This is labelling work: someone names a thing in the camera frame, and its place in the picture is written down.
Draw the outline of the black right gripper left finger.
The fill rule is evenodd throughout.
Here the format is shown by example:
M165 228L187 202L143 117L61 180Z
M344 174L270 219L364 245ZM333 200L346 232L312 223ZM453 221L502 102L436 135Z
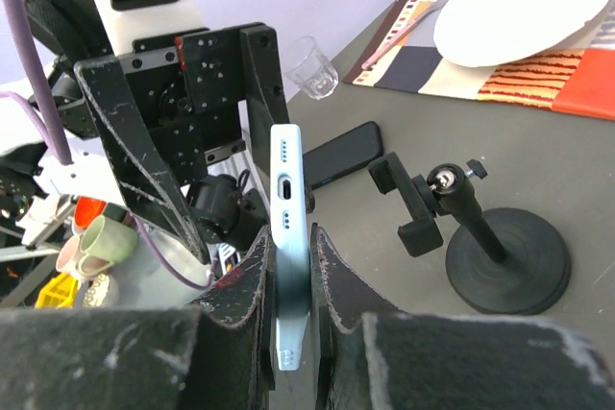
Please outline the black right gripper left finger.
M274 255L262 229L242 262L180 308L1 313L5 409L264 409Z

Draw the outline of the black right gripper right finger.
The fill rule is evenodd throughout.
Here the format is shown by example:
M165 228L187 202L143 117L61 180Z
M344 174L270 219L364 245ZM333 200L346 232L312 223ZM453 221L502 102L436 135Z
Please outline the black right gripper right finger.
M542 317L408 314L310 236L320 409L610 409L614 377Z

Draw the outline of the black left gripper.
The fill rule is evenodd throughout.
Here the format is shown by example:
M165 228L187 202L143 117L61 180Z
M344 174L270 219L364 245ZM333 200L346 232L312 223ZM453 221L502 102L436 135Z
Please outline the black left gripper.
M290 122L277 33L256 22L155 36L134 46L119 60L77 62L77 82L126 207L207 264L206 230L181 188L203 180L208 168L198 150L174 144L187 125L168 126L195 123L209 153L240 137L244 103L254 164L269 175L271 127ZM148 128L162 135L162 150Z

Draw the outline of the light blue smartphone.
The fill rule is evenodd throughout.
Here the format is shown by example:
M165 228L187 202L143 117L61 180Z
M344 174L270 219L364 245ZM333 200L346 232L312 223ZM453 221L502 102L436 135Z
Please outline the light blue smartphone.
M301 130L270 132L270 229L276 250L276 353L282 372L299 369L311 303Z

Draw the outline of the black round-base phone stand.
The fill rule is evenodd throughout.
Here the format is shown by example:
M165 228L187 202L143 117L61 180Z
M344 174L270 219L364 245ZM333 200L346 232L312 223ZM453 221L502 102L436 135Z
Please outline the black round-base phone stand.
M445 269L455 292L483 314L537 315L568 288L572 257L559 231L519 208L483 210L474 178L482 163L444 163L411 177L394 153L372 161L369 174L382 194L399 192L411 217L397 230L406 251L422 256L446 249Z

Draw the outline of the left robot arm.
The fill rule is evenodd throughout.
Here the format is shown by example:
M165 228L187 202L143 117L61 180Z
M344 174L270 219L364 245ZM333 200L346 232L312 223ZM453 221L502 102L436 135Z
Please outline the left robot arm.
M210 29L194 0L4 3L41 132L2 157L11 192L115 202L204 264L213 244L247 251L265 203L209 168L243 151L269 168L288 121L274 29Z

